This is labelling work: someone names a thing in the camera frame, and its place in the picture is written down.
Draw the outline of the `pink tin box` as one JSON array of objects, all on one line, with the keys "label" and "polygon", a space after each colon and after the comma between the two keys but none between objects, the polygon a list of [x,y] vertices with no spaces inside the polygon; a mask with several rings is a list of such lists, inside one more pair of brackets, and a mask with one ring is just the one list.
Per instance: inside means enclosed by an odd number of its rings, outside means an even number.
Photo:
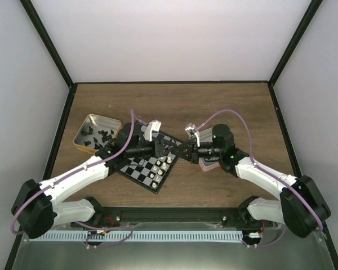
[{"label": "pink tin box", "polygon": [[[201,145],[204,142],[212,142],[212,128],[200,131],[199,139]],[[201,157],[199,159],[199,166],[204,172],[207,172],[220,166],[219,159],[217,157]]]}]

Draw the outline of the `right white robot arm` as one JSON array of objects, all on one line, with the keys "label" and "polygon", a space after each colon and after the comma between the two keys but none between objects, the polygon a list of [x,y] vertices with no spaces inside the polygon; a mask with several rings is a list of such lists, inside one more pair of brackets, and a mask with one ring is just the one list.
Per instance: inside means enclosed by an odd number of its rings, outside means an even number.
[{"label": "right white robot arm", "polygon": [[247,227],[264,219],[286,225],[296,236],[305,238],[321,230],[331,211],[314,180],[307,175],[295,177],[263,165],[234,143],[226,124],[212,129],[212,138],[201,142],[194,125],[188,125],[188,142],[175,146],[172,153],[192,164],[201,158],[217,158],[223,171],[247,180],[271,195],[274,200],[255,198],[239,212],[240,222]]}]

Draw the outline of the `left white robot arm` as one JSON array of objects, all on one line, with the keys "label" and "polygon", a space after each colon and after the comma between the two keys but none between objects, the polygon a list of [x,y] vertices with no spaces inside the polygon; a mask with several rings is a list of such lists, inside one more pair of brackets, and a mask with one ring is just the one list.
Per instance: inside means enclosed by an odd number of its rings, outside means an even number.
[{"label": "left white robot arm", "polygon": [[20,234],[36,239],[53,226],[81,222],[98,227],[104,220],[103,208],[93,197],[76,202],[66,199],[112,174],[128,167],[131,161],[145,158],[161,159],[174,156],[177,143],[163,138],[146,141],[134,137],[130,142],[108,143],[81,165],[48,180],[23,183],[11,208]]}]

